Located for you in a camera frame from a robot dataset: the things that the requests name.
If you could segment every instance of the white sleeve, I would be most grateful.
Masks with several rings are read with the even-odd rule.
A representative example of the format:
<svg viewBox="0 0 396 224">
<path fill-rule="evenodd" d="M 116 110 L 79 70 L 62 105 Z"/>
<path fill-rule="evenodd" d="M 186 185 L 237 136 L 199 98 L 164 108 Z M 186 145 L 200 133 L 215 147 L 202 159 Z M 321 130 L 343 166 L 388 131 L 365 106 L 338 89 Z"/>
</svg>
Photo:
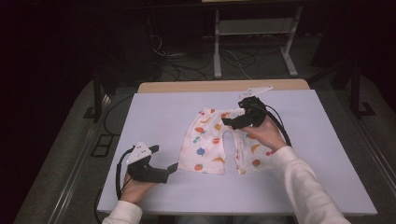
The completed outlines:
<svg viewBox="0 0 396 224">
<path fill-rule="evenodd" d="M 312 168 L 299 159 L 291 147 L 279 149 L 271 162 L 282 174 L 299 223 L 349 223 L 319 184 Z"/>
<path fill-rule="evenodd" d="M 142 209 L 133 203 L 118 201 L 110 216 L 106 217 L 104 224 L 137 224 L 142 217 Z"/>
</svg>

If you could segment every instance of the baby clothing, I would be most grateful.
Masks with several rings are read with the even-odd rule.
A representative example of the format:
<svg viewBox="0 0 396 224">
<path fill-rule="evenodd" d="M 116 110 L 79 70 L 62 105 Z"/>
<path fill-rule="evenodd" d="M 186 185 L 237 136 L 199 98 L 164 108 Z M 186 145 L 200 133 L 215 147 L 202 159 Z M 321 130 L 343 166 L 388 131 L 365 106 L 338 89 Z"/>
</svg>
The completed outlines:
<svg viewBox="0 0 396 224">
<path fill-rule="evenodd" d="M 178 168 L 207 174 L 224 174 L 226 160 L 223 135 L 230 132 L 235 143 L 235 162 L 239 174 L 274 169 L 271 149 L 264 147 L 251 134 L 233 130 L 222 118 L 234 119 L 245 114 L 243 108 L 216 110 L 205 108 L 191 123 L 180 150 Z"/>
</svg>

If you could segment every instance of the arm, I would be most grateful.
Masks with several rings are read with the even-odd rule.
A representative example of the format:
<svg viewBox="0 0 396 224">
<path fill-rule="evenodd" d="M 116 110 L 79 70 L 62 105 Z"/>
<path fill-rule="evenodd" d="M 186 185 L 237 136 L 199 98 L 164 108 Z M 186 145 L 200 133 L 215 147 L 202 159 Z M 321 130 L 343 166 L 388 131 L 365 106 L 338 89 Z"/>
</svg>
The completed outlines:
<svg viewBox="0 0 396 224">
<path fill-rule="evenodd" d="M 139 203 L 146 192 L 154 187 L 156 183 L 134 181 L 125 175 L 121 198 L 117 202 L 110 216 L 103 221 L 104 224 L 137 224 L 142 217 L 142 209 L 136 204 Z"/>
<path fill-rule="evenodd" d="M 241 129 L 271 148 L 271 159 L 280 171 L 295 215 L 300 223 L 349 223 L 318 182 L 312 168 L 286 145 L 274 122 L 266 117 L 260 127 Z"/>
</svg>

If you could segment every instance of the white table surface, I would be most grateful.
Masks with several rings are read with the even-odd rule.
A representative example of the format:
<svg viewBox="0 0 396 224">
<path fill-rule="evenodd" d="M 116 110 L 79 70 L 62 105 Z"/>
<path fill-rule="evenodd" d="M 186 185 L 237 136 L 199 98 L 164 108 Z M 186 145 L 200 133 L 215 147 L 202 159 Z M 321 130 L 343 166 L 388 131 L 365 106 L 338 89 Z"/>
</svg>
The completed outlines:
<svg viewBox="0 0 396 224">
<path fill-rule="evenodd" d="M 160 151 L 152 155 L 150 165 L 166 169 L 177 162 L 184 133 L 196 114 L 204 107 L 236 108 L 240 93 L 137 93 L 122 130 L 98 210 L 111 212 L 117 202 L 116 165 L 125 150 L 138 141 L 149 147 L 160 145 Z M 277 110 L 297 155 L 312 166 L 340 210 L 345 215 L 376 214 L 315 91 L 268 91 L 259 97 Z M 227 154 L 224 175 L 178 170 L 169 176 L 167 184 L 151 189 L 139 206 L 146 214 L 160 215 L 293 213 L 276 170 L 240 175 L 236 172 L 230 133 L 224 134 L 224 147 Z M 125 171 L 124 163 L 121 180 Z"/>
</svg>

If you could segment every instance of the hand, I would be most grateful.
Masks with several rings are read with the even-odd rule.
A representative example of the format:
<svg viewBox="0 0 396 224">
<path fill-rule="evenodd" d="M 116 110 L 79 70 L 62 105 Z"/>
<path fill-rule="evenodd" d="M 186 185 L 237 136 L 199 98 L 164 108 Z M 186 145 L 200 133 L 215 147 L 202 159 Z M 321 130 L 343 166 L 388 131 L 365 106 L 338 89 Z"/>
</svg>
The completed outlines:
<svg viewBox="0 0 396 224">
<path fill-rule="evenodd" d="M 253 134 L 262 145 L 271 148 L 274 152 L 287 145 L 279 129 L 268 116 L 265 117 L 260 127 L 247 126 L 241 131 Z"/>
<path fill-rule="evenodd" d="M 127 184 L 123 188 L 120 200 L 134 204 L 139 203 L 145 196 L 146 192 L 149 191 L 149 189 L 151 189 L 155 185 L 157 185 L 157 183 L 140 182 L 140 181 L 132 180 L 131 176 L 128 175 L 128 173 L 126 173 L 124 178 L 124 184 L 125 183 Z"/>
</svg>

